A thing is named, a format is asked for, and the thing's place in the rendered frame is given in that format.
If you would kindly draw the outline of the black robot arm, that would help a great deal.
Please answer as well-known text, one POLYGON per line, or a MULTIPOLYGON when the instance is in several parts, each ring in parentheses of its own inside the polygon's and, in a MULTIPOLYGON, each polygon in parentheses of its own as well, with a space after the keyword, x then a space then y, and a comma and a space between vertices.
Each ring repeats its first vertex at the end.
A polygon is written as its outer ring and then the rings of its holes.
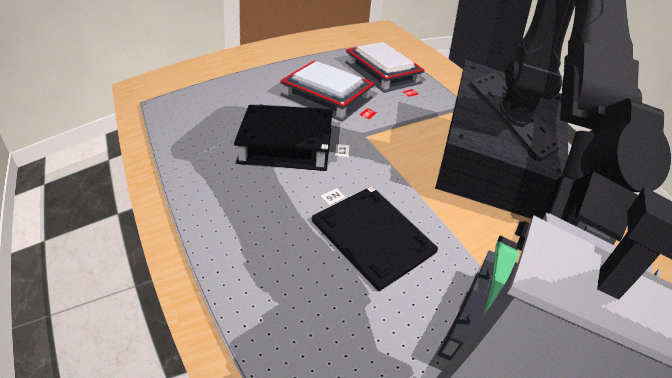
POLYGON ((671 152, 664 112, 642 103, 638 74, 626 0, 538 0, 506 82, 496 73, 472 81, 537 161, 561 146, 534 114, 540 99, 551 100, 561 86, 560 121, 591 129, 575 133, 542 220, 551 213, 614 245, 624 236, 634 192, 654 191, 666 180, 671 152), (561 51, 574 7, 562 82, 561 51))

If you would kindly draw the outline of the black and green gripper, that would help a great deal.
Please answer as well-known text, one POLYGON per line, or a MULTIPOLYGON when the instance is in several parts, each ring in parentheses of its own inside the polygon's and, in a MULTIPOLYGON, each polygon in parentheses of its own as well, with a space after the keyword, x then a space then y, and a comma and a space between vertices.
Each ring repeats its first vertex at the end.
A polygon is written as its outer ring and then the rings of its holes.
POLYGON ((492 285, 483 316, 506 283, 519 255, 517 249, 522 251, 529 224, 530 223, 526 221, 519 222, 515 232, 515 235, 520 236, 517 243, 501 235, 499 236, 495 245, 492 285))

